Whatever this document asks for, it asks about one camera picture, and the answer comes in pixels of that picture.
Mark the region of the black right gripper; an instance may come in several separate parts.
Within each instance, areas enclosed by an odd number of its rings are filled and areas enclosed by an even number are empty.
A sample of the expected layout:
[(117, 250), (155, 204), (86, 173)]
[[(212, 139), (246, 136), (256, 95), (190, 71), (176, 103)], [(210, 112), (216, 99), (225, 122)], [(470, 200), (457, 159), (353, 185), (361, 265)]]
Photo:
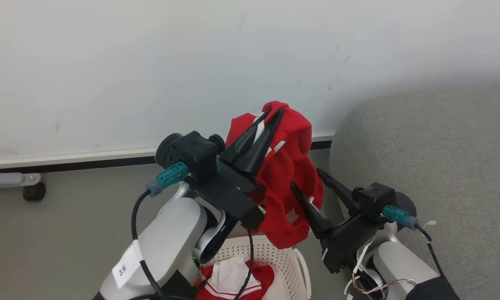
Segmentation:
[(291, 182), (291, 190), (302, 208), (307, 222), (318, 240), (321, 240), (323, 264), (331, 273), (338, 273), (347, 266), (351, 258), (371, 237), (384, 228), (386, 220), (372, 222), (360, 216), (358, 201), (354, 200), (353, 192), (338, 182), (324, 169), (316, 169), (324, 185), (332, 190), (345, 205), (351, 217), (341, 226), (334, 227), (331, 220), (325, 219), (308, 200), (301, 188)]

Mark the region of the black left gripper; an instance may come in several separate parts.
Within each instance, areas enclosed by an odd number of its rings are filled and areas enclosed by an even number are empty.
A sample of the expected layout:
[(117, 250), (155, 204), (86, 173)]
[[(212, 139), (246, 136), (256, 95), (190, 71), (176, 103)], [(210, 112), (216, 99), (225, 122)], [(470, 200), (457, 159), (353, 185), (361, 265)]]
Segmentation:
[(264, 162), (284, 109), (280, 108), (266, 122), (269, 114), (271, 110), (259, 115), (221, 153), (221, 158), (234, 164), (235, 169), (222, 161), (215, 161), (199, 165), (190, 172), (191, 189), (251, 230), (259, 230), (264, 220), (265, 213), (260, 205), (267, 190), (253, 176), (258, 174)]

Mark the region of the red shorts with white stripes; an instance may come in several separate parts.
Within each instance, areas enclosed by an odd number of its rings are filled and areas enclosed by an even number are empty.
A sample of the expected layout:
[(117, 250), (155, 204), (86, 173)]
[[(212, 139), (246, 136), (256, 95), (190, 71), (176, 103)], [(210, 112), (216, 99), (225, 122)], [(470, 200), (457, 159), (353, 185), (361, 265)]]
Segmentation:
[(280, 101), (265, 104), (262, 111), (274, 114), (280, 109), (284, 114), (271, 140), (257, 181), (266, 187), (263, 201), (266, 212), (259, 231), (276, 248), (285, 249), (304, 241), (310, 231), (303, 210), (291, 190), (291, 183), (297, 184), (317, 210), (323, 204), (323, 184), (308, 157), (311, 123)]

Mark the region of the red and white jersey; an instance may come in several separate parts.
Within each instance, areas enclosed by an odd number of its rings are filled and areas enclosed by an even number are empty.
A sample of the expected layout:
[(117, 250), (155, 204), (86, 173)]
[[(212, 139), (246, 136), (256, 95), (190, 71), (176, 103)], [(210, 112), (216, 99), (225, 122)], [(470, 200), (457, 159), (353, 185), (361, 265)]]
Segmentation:
[(196, 300), (234, 300), (246, 281), (248, 272), (251, 276), (238, 300), (263, 300), (275, 280), (275, 270), (270, 265), (254, 262), (250, 267), (248, 255), (240, 255), (202, 266), (201, 274), (206, 284), (196, 295)]

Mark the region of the white perforated laundry basket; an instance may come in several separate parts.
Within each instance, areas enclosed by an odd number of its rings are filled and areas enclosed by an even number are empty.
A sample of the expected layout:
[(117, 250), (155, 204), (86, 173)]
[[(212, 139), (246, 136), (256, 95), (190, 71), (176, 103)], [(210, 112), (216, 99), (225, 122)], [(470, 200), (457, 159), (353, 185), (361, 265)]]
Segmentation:
[[(295, 247), (278, 249), (261, 234), (252, 236), (255, 262), (274, 268), (275, 281), (265, 300), (311, 300), (311, 278), (302, 253)], [(248, 236), (228, 238), (204, 267), (240, 255), (250, 255)]]

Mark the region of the grey fabric sofa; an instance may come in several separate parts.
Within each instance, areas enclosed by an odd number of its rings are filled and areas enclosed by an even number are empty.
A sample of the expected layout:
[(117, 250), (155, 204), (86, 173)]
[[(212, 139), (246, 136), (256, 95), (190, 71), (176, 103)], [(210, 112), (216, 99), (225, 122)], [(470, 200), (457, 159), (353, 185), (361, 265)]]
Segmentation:
[(331, 144), (332, 176), (374, 182), (415, 204), (461, 300), (500, 300), (500, 84), (381, 97)]

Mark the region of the black fabric arm sleeve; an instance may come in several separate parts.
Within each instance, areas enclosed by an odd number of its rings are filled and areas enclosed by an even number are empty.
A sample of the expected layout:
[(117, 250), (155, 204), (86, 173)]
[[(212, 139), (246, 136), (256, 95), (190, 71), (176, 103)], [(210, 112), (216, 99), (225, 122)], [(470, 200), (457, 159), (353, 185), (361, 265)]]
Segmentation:
[(417, 284), (405, 300), (460, 300), (446, 276), (435, 277)]

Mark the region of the white and black baseboard strip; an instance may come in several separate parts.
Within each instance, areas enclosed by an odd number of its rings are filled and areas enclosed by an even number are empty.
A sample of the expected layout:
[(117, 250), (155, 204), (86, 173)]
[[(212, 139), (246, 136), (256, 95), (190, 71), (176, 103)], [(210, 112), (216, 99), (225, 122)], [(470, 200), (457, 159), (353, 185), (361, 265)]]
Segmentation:
[(157, 148), (93, 152), (0, 161), (0, 173), (53, 173), (76, 170), (152, 165)]

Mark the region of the white paper label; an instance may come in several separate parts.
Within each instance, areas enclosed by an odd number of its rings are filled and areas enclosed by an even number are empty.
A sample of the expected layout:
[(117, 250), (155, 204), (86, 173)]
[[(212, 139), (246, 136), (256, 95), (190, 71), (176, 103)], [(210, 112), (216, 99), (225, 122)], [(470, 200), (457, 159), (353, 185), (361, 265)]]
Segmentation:
[(144, 258), (139, 241), (135, 239), (112, 269), (112, 275), (118, 289), (124, 287), (135, 271), (141, 267), (141, 262), (143, 260)]

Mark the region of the black caster wheel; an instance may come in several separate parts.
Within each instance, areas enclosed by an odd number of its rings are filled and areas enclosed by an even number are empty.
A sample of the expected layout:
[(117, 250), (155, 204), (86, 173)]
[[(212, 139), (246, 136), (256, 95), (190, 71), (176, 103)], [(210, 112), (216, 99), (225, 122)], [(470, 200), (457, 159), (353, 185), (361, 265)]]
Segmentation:
[(22, 190), (23, 199), (28, 202), (40, 202), (44, 199), (45, 195), (46, 186), (42, 182), (31, 186), (24, 186)]

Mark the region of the grey metal stand leg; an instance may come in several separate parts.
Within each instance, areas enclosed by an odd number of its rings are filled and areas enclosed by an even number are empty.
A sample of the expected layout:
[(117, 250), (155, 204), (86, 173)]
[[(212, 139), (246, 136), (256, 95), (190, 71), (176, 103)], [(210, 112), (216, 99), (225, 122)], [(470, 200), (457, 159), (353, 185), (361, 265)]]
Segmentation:
[(0, 173), (0, 188), (34, 186), (42, 179), (39, 173)]

